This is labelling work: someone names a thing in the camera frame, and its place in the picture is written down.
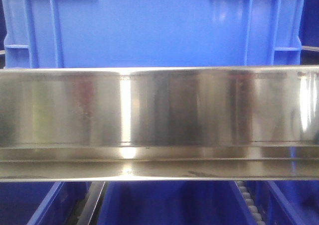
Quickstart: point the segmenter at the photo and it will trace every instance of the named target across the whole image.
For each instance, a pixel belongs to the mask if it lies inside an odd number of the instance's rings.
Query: metal bar
[[[319,52],[319,47],[303,46],[303,50]]]
[[[79,217],[77,225],[89,225],[92,222],[94,214],[97,212],[98,203],[101,202],[101,196],[103,195],[103,189],[105,182],[92,182],[88,200],[84,206],[84,209]]]
[[[0,71],[0,181],[319,178],[319,66]]]

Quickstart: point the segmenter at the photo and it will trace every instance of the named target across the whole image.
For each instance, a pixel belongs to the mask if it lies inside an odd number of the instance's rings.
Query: polished steel
[[[318,88],[319,66],[1,70],[0,180],[319,178]]]

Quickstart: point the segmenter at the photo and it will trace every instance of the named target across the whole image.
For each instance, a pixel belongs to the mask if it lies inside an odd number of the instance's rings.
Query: plastic crate
[[[1,225],[63,225],[85,183],[0,183]]]
[[[256,225],[235,182],[110,183],[98,225]]]
[[[319,47],[319,0],[305,0],[301,37],[304,46]]]
[[[251,181],[247,186],[267,225],[319,225],[319,181]]]
[[[3,0],[7,68],[299,64],[304,0]]]

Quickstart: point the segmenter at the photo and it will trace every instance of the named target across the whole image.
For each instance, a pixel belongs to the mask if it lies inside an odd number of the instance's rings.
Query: metal rail
[[[0,181],[319,178],[319,66],[0,71]]]

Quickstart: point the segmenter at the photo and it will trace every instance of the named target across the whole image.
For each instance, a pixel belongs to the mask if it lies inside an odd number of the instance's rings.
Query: blue plastic crate
[[[256,225],[235,182],[110,183],[98,225]]]
[[[3,0],[7,68],[299,64],[304,0]]]
[[[267,225],[319,225],[319,181],[250,181]]]
[[[305,0],[301,37],[304,46],[319,47],[319,0]]]
[[[0,183],[1,225],[63,225],[86,183]]]

